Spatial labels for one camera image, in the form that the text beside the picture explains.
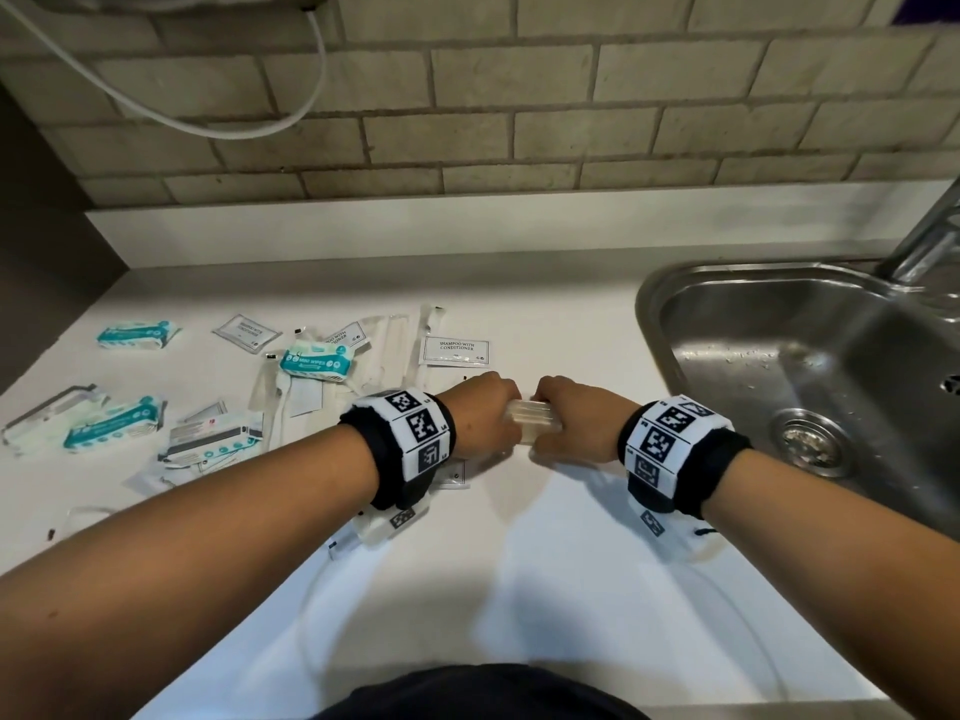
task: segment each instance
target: person's left hand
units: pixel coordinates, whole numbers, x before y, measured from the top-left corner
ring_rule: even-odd
[[[437,394],[457,428],[453,456],[483,457],[518,445],[521,425],[507,419],[506,414],[507,402],[520,398],[514,380],[502,379],[496,371],[474,376]]]

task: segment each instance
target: tile wall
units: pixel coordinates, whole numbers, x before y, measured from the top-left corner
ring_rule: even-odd
[[[295,10],[58,16],[114,86],[195,123],[278,119],[316,64]],[[960,174],[960,29],[901,0],[331,0],[329,83],[267,139],[117,106],[0,16],[0,80],[101,207],[915,180]]]

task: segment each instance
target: sink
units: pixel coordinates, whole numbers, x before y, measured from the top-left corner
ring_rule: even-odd
[[[644,283],[637,319],[674,394],[960,541],[960,265],[918,287],[872,265],[673,267]]]

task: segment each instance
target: person's left arm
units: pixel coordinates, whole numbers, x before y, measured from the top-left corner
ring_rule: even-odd
[[[504,412],[519,398],[495,373],[440,394],[457,456],[516,445]],[[378,485],[363,437],[336,426],[119,512],[0,576],[0,714],[132,716]]]

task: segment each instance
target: dark clothing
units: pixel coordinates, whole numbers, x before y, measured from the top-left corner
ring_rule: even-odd
[[[428,669],[361,687],[316,720],[649,720],[627,702],[525,664]]]

